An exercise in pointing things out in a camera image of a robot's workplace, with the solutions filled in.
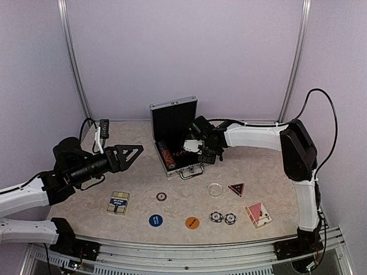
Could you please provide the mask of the aluminium poker chip case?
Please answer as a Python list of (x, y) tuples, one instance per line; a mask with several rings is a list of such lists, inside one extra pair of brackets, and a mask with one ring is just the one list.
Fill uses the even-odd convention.
[[(206, 164), (198, 161), (199, 154), (189, 152), (177, 158), (173, 156), (173, 153), (184, 150), (185, 140), (192, 138), (189, 125), (196, 118), (197, 102), (195, 96), (188, 96), (149, 105), (154, 147), (167, 177), (179, 175), (181, 179), (188, 180), (205, 172)], [(168, 170), (165, 166), (157, 145), (161, 140), (166, 142), (173, 156), (174, 169)]]

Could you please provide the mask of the red poker chip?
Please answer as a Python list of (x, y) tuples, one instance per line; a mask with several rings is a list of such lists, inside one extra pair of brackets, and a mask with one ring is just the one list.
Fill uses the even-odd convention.
[(157, 195), (156, 195), (156, 199), (160, 202), (163, 202), (167, 199), (167, 194), (165, 192), (159, 192)]

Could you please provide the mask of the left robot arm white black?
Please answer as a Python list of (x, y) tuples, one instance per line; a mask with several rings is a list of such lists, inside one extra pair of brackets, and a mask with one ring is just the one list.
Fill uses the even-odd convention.
[(82, 190), (83, 183), (92, 179), (103, 183), (106, 173), (128, 170), (143, 152), (143, 146), (118, 144), (105, 147), (109, 123), (104, 119), (95, 127), (96, 152), (83, 150), (81, 137), (67, 137), (53, 148), (55, 165), (52, 170), (41, 171), (24, 183), (1, 190), (1, 243), (58, 245), (69, 255), (80, 250), (80, 241), (64, 218), (20, 221), (8, 219), (8, 216), (64, 202), (76, 190)]

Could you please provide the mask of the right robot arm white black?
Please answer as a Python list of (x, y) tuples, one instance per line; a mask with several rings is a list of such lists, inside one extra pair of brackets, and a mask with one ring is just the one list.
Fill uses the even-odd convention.
[(323, 164), (317, 161), (317, 148), (300, 117), (274, 124), (218, 119), (219, 125), (215, 126), (214, 121), (203, 116), (195, 118), (188, 127), (194, 138), (184, 141), (184, 149), (198, 154), (199, 161), (207, 164), (223, 160), (224, 150), (229, 147), (267, 148), (281, 152), (284, 173), (295, 187), (299, 222), (296, 238), (277, 242), (275, 250), (278, 254), (291, 256), (324, 249), (326, 244), (319, 235), (322, 217), (317, 184)]

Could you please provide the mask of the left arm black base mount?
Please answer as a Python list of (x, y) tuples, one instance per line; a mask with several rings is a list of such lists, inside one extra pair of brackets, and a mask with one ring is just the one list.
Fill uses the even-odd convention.
[(82, 260), (96, 261), (100, 244), (98, 242), (87, 241), (76, 238), (73, 233), (61, 233), (57, 242), (50, 245), (53, 252), (79, 258)]

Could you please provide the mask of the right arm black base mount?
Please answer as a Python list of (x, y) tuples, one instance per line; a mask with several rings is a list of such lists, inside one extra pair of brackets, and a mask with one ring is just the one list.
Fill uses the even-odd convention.
[(315, 248), (307, 239), (299, 237), (275, 242), (274, 250), (278, 261), (315, 252)]

